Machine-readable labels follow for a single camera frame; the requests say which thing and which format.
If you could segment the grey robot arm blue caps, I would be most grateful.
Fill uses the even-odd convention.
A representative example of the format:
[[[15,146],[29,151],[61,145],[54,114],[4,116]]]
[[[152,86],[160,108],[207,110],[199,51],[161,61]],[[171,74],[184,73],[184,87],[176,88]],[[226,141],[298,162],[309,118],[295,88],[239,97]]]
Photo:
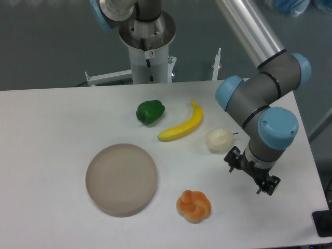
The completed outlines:
[[[161,1],[91,1],[106,29],[117,27],[121,40],[140,53],[130,59],[134,83],[164,82],[168,78],[166,56],[153,62],[158,49],[175,36],[172,17]],[[272,103],[302,86],[311,76],[311,65],[301,54],[289,54],[253,1],[217,1],[228,24],[258,69],[248,80],[225,79],[217,88],[219,105],[249,136],[244,151],[232,148],[225,156],[231,169],[246,172],[259,192],[273,194],[280,179],[269,171],[293,142],[299,123],[296,116]]]

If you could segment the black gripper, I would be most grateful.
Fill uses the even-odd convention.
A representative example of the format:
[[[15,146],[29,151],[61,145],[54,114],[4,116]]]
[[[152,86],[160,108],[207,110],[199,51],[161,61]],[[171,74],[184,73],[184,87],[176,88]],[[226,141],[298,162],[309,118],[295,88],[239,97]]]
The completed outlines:
[[[230,166],[229,172],[234,169],[242,169],[250,175],[259,187],[257,194],[264,192],[271,196],[281,181],[280,178],[274,175],[268,175],[273,167],[273,162],[262,161],[251,152],[244,152],[241,158],[241,152],[236,146],[226,154],[224,161]]]

